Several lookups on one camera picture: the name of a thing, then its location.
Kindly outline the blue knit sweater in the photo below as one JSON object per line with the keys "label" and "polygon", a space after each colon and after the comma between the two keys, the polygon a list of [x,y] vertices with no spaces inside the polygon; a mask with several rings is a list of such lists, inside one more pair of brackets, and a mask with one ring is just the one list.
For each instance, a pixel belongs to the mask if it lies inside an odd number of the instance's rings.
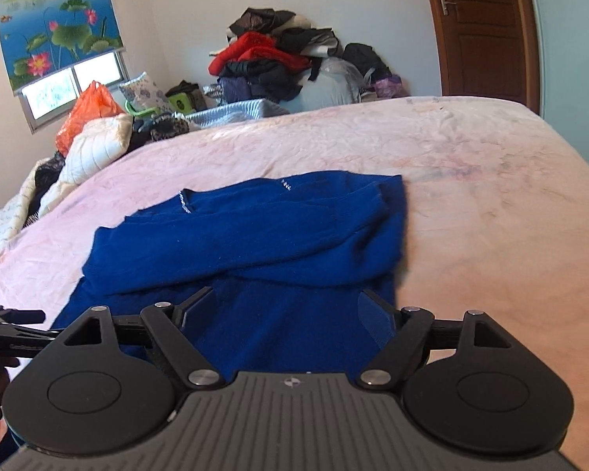
{"label": "blue knit sweater", "polygon": [[362,297],[395,295],[407,199],[399,175],[318,171],[185,189],[99,228],[55,327],[105,305],[136,315],[214,293],[185,337],[224,376],[342,372],[353,378],[393,331]]}

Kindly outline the dark clothes pile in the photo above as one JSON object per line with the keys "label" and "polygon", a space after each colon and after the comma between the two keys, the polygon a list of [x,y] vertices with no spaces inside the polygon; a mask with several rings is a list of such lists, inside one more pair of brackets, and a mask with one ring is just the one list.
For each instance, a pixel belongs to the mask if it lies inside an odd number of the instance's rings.
{"label": "dark clothes pile", "polygon": [[299,96],[299,77],[315,81],[324,60],[341,55],[331,28],[316,28],[300,14],[272,7],[249,7],[226,31],[227,46],[211,54],[208,73],[226,102],[267,99],[278,103]]}

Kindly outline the white script print quilt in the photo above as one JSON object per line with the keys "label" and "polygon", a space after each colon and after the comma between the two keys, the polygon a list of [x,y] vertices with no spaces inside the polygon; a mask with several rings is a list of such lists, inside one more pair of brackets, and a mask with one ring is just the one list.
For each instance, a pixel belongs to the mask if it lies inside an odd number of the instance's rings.
{"label": "white script print quilt", "polygon": [[28,218],[30,202],[36,189],[35,175],[37,169],[48,160],[49,158],[45,157],[35,163],[19,191],[0,209],[0,254],[24,228]]}

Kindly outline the pink bed blanket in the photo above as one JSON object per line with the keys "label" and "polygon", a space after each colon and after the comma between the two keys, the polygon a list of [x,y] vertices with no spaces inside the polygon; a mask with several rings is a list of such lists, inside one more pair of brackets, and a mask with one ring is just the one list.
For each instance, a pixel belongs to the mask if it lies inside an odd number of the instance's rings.
{"label": "pink bed blanket", "polygon": [[101,226],[176,195],[316,170],[399,174],[397,299],[488,312],[574,394],[563,449],[589,470],[589,165],[524,106],[408,98],[218,126],[119,159],[0,255],[0,305],[55,318]]}

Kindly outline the white quilted jacket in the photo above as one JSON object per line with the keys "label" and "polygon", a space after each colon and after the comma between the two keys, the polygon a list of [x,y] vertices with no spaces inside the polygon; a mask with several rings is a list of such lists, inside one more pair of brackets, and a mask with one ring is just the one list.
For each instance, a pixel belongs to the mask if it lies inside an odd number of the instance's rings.
{"label": "white quilted jacket", "polygon": [[130,145],[132,117],[121,114],[87,122],[72,142],[58,180],[40,201],[38,217],[42,218],[94,174],[119,159]]}

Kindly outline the green black bag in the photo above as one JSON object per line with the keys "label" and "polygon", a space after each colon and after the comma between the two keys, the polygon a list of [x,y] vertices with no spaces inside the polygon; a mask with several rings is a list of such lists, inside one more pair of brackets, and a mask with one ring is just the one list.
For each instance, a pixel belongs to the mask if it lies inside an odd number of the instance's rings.
{"label": "green black bag", "polygon": [[207,108],[202,90],[197,83],[182,80],[167,91],[166,97],[176,110],[183,114],[202,112]]}

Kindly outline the floral pillow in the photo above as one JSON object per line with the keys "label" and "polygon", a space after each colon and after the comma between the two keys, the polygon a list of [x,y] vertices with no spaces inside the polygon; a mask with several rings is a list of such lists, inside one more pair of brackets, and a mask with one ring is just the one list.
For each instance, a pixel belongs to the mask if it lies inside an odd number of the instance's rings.
{"label": "floral pillow", "polygon": [[174,111],[170,100],[146,71],[138,75],[137,78],[121,83],[118,88],[128,104],[128,108],[134,114]]}

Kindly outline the light blue knit blanket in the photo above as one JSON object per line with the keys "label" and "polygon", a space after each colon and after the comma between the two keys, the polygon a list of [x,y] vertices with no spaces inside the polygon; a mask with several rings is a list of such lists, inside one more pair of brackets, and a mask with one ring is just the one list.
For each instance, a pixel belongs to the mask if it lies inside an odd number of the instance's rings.
{"label": "light blue knit blanket", "polygon": [[267,99],[240,101],[216,108],[210,108],[186,116],[196,129],[209,129],[226,126],[230,123],[260,120],[264,118],[289,115],[290,112],[281,105]]}

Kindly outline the orange plastic bag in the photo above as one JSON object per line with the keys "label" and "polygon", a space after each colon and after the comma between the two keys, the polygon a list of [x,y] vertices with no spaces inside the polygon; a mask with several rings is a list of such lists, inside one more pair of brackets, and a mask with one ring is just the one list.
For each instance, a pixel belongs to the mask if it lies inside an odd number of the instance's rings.
{"label": "orange plastic bag", "polygon": [[74,138],[82,133],[84,126],[92,120],[115,117],[122,114],[121,106],[115,102],[112,93],[102,83],[92,81],[80,94],[55,138],[56,150],[67,156]]}

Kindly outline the window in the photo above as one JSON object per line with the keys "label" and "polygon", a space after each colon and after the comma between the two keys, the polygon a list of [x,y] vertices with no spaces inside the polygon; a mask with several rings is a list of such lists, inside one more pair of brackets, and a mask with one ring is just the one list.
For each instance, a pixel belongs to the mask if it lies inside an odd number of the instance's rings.
{"label": "window", "polygon": [[15,94],[20,100],[27,126],[34,134],[42,126],[70,112],[91,82],[113,90],[127,80],[121,51],[112,51],[51,73],[18,89]]}

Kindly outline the black backpack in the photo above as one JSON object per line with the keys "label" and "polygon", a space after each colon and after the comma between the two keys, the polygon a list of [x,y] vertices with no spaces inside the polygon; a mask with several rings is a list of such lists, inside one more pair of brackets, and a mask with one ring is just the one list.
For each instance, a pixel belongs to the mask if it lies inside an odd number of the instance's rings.
{"label": "black backpack", "polygon": [[342,58],[351,63],[363,75],[367,85],[374,85],[393,75],[390,68],[369,45],[349,43],[344,47]]}

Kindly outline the red garment on pile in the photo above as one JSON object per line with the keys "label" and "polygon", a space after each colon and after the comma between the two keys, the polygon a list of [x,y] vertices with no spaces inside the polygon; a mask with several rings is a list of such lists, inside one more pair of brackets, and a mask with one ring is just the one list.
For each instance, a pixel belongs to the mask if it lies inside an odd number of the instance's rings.
{"label": "red garment on pile", "polygon": [[220,75],[228,62],[271,60],[281,63],[290,73],[298,73],[311,67],[308,58],[278,49],[276,39],[258,32],[242,34],[222,49],[210,62],[208,72]]}

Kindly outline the lotus print roller blind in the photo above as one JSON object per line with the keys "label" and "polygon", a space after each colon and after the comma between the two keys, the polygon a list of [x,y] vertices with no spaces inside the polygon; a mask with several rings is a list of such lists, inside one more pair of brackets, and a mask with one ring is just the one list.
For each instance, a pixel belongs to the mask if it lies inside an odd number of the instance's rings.
{"label": "lotus print roller blind", "polygon": [[112,0],[0,0],[0,44],[13,91],[123,48]]}

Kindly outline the brown wooden door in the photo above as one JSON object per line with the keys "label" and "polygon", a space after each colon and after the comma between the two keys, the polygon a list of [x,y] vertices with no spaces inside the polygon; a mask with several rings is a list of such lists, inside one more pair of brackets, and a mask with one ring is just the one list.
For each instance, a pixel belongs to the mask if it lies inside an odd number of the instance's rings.
{"label": "brown wooden door", "polygon": [[540,111],[532,0],[430,0],[445,96],[518,102]]}

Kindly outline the wardrobe sliding door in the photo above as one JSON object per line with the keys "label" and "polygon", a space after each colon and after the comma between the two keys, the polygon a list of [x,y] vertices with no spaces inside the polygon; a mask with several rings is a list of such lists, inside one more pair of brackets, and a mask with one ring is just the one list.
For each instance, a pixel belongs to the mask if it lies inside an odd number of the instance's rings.
{"label": "wardrobe sliding door", "polygon": [[589,0],[533,0],[541,110],[589,163]]}

